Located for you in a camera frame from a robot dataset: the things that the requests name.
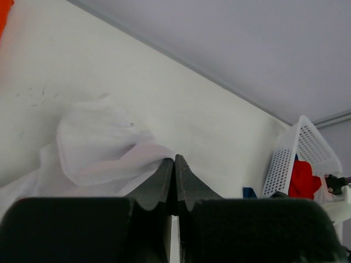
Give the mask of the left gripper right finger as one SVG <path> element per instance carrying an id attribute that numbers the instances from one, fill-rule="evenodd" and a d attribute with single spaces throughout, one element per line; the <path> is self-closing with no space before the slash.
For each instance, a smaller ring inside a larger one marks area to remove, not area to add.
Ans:
<path id="1" fill-rule="evenodd" d="M 345 262 L 331 220 L 307 199 L 225 199 L 174 163 L 181 262 Z"/>

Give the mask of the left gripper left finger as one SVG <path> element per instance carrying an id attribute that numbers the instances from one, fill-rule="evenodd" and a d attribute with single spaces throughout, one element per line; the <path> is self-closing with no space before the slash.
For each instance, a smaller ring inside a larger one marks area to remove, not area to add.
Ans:
<path id="1" fill-rule="evenodd" d="M 169 262 L 173 164 L 125 197 L 16 201 L 1 221 L 1 262 Z"/>

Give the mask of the white t shirt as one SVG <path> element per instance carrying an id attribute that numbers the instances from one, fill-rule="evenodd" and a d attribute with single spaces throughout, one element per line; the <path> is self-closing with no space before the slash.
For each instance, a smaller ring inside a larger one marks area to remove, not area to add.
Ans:
<path id="1" fill-rule="evenodd" d="M 78 102 L 40 149 L 38 169 L 1 188 L 1 213 L 28 197 L 123 197 L 174 158 L 108 95 Z"/>

